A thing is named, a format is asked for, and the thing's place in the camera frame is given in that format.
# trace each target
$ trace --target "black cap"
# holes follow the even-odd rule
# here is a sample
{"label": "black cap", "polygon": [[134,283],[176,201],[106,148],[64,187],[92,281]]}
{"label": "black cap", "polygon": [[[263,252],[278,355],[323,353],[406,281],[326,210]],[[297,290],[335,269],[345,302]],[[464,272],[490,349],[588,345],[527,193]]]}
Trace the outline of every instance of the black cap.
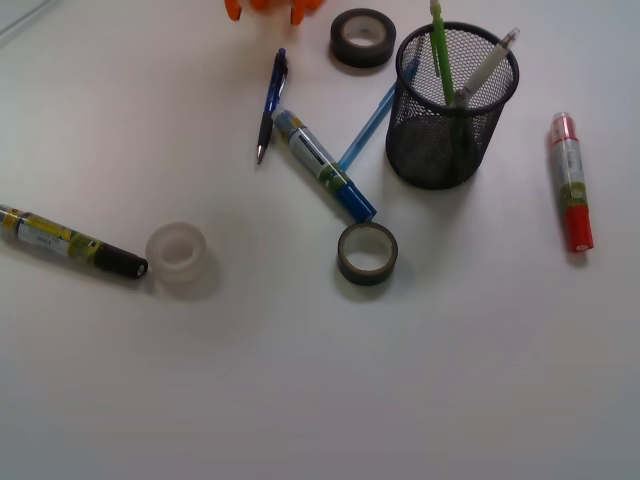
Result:
{"label": "black cap", "polygon": [[106,272],[132,279],[142,278],[149,269],[149,264],[144,258],[106,243],[96,252],[94,264]]}

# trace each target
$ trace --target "blue cap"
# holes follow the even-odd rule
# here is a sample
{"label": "blue cap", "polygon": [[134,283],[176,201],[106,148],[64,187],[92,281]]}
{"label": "blue cap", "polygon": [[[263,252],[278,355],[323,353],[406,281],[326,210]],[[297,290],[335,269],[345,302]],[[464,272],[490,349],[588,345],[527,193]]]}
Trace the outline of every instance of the blue cap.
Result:
{"label": "blue cap", "polygon": [[340,187],[336,192],[336,198],[351,214],[356,223],[370,222],[378,213],[353,182],[347,182],[346,185]]}

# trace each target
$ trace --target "tape roll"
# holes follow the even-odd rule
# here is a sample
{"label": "tape roll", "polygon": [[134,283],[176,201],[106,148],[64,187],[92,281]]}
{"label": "tape roll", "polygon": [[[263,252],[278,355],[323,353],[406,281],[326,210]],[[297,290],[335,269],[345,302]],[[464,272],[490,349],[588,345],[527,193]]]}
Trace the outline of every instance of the tape roll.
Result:
{"label": "tape roll", "polygon": [[398,243],[382,225],[360,223],[338,241],[338,269],[355,285],[372,287],[387,280],[398,259]]}
{"label": "tape roll", "polygon": [[[354,39],[366,37],[370,45]],[[396,27],[386,15],[368,8],[340,14],[331,25],[331,52],[345,65],[373,68],[385,64],[393,55]]]}
{"label": "tape roll", "polygon": [[170,223],[157,230],[147,242],[147,259],[153,273],[169,284],[188,283],[203,272],[207,241],[188,223]]}

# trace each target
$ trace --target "black tape roll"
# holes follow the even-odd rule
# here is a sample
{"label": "black tape roll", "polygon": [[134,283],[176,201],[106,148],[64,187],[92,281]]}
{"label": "black tape roll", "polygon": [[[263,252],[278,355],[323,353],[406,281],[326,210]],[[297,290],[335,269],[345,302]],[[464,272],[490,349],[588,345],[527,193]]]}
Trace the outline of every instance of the black tape roll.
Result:
{"label": "black tape roll", "polygon": [[[349,242],[358,240],[356,236],[365,237],[365,243],[378,244],[385,249],[385,264],[376,270],[361,270],[355,267],[347,258],[350,245]],[[347,228],[338,240],[338,269],[340,273],[355,285],[362,287],[372,287],[388,279],[393,273],[398,259],[398,243],[392,235],[382,225],[377,223],[359,223]]]}
{"label": "black tape roll", "polygon": [[[350,41],[352,35],[367,32],[373,45]],[[396,27],[386,15],[368,8],[356,8],[340,14],[331,25],[331,51],[342,63],[356,68],[379,67],[393,55]]]}

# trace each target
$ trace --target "mesh cup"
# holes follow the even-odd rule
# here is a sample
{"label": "mesh cup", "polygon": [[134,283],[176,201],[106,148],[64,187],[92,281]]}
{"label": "mesh cup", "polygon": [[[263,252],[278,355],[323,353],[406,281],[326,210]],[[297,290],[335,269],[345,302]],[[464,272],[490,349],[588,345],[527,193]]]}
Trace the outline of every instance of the mesh cup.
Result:
{"label": "mesh cup", "polygon": [[[479,27],[445,22],[454,90],[500,41]],[[476,172],[520,79],[513,53],[500,63],[471,98],[468,109],[448,108],[436,76],[431,49],[433,25],[413,32],[396,59],[398,81],[387,132],[387,158],[402,179],[421,188],[441,190],[465,182]]]}

